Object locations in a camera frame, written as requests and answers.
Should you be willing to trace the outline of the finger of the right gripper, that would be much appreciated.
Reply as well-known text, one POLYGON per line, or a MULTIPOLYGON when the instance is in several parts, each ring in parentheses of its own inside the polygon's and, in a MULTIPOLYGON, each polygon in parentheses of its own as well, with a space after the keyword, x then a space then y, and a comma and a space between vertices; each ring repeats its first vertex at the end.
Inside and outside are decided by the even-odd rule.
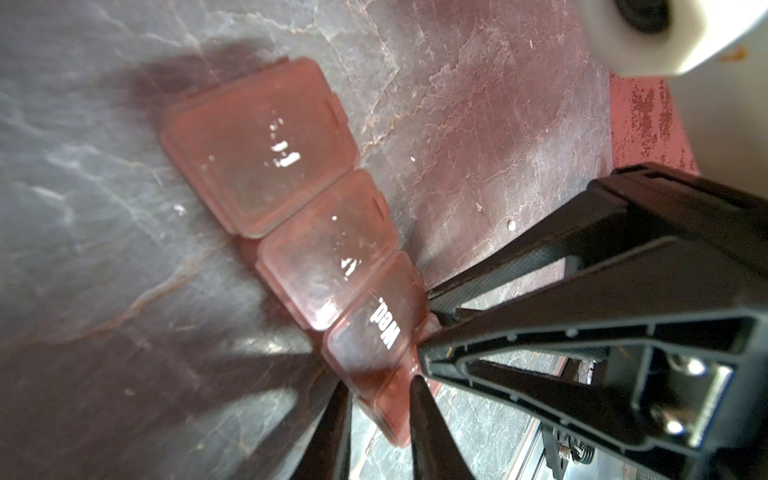
POLYGON ((435 312, 560 259, 585 270, 665 236, 698 240, 767 272, 766 199, 656 164, 614 170, 485 260, 435 287, 435 312))
POLYGON ((767 475, 767 278, 666 237, 446 328, 425 373, 664 479, 767 475))

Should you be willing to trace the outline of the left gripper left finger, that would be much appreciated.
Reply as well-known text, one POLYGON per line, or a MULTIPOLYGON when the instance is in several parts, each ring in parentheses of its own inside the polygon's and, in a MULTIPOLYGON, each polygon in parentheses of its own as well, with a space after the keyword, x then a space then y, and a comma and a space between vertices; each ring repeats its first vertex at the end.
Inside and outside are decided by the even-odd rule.
POLYGON ((339 382, 291 480, 347 480, 351 460, 352 396, 339 382))

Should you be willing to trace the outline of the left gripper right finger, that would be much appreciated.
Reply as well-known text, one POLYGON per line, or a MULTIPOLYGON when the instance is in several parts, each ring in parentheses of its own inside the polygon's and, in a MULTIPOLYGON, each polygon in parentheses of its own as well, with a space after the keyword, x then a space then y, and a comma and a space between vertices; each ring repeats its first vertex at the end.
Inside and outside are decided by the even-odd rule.
POLYGON ((410 384, 410 431, 414 479, 473 479, 426 380, 410 384))

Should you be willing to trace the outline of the brown weekly pill organizer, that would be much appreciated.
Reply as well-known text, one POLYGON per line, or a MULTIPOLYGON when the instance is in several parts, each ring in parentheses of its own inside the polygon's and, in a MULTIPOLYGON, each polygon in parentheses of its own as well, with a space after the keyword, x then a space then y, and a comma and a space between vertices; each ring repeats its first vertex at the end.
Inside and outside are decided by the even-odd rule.
POLYGON ((407 446, 416 346, 439 324, 320 66, 284 61, 186 98, 159 139, 363 411, 407 446))

